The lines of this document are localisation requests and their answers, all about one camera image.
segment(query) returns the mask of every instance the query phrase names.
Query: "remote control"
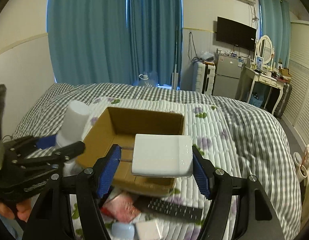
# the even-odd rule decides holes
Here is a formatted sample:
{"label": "remote control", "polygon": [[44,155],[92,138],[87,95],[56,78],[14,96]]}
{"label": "remote control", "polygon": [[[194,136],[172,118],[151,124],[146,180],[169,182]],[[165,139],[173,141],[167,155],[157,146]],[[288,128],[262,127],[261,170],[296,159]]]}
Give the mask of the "remote control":
{"label": "remote control", "polygon": [[185,220],[187,222],[199,222],[202,209],[187,207],[170,203],[159,198],[140,196],[133,205],[142,212],[159,213]]}

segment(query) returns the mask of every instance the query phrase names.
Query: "television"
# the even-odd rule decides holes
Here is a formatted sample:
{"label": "television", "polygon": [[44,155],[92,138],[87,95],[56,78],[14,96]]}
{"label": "television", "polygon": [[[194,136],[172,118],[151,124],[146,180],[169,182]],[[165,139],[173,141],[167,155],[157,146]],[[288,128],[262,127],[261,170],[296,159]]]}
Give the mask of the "television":
{"label": "television", "polygon": [[254,51],[256,32],[248,25],[218,17],[217,41]]}

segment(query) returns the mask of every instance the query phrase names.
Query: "suitcase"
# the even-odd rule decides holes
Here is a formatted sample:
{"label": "suitcase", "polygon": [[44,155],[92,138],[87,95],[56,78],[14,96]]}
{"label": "suitcase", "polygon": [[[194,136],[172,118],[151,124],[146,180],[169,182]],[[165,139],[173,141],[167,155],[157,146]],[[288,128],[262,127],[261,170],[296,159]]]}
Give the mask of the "suitcase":
{"label": "suitcase", "polygon": [[[283,113],[284,113],[284,111],[286,109],[288,100],[290,98],[290,94],[291,94],[291,90],[292,89],[293,89],[293,87],[292,87],[291,84],[286,83],[284,85],[282,98],[279,101],[279,104],[276,107],[275,112],[274,112],[274,116],[275,117],[277,117],[277,118],[281,118],[282,117],[282,115],[283,115]],[[274,108],[275,103],[278,100],[279,93],[280,93],[279,89],[272,89],[272,92],[271,92],[268,104],[266,106],[267,111],[272,112],[272,109]]]}

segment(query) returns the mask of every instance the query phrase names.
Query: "striped bedspread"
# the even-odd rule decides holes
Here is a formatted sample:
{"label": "striped bedspread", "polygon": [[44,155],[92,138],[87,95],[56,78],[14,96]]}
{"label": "striped bedspread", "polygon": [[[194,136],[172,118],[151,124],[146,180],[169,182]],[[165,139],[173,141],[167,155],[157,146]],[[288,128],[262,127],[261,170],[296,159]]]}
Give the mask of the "striped bedspread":
{"label": "striped bedspread", "polygon": [[223,112],[235,142],[241,177],[255,174],[259,178],[277,213],[285,239],[293,239],[298,234],[301,197],[287,137],[271,114],[249,104],[191,91],[133,87],[124,84],[54,84],[24,116],[13,137],[55,134],[61,127],[66,107],[71,100],[90,104],[95,98],[102,96],[217,106]]}

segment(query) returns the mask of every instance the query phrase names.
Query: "white wall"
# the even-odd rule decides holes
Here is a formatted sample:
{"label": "white wall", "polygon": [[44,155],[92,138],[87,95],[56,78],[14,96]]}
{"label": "white wall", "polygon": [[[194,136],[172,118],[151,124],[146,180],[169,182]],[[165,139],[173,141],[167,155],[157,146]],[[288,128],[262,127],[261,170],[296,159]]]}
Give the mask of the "white wall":
{"label": "white wall", "polygon": [[48,0],[9,0],[0,13],[0,84],[7,87],[2,134],[54,83],[46,15]]}
{"label": "white wall", "polygon": [[46,33],[48,0],[9,0],[0,13],[0,49]]}
{"label": "white wall", "polygon": [[[255,9],[258,18],[259,2]],[[217,17],[224,17],[251,26],[252,14],[250,6],[238,0],[183,0],[183,52],[181,67],[180,89],[191,90],[192,88],[192,65],[188,59],[189,32],[192,32],[197,53],[199,51],[216,52],[216,49],[233,50],[233,46],[224,42],[216,41]],[[241,49],[241,56],[247,56],[248,51]]]}
{"label": "white wall", "polygon": [[12,135],[22,117],[53,83],[48,36],[0,54],[0,84],[7,87],[3,135]]}
{"label": "white wall", "polygon": [[290,12],[290,20],[294,21],[294,20],[299,20],[299,19],[293,12]]}

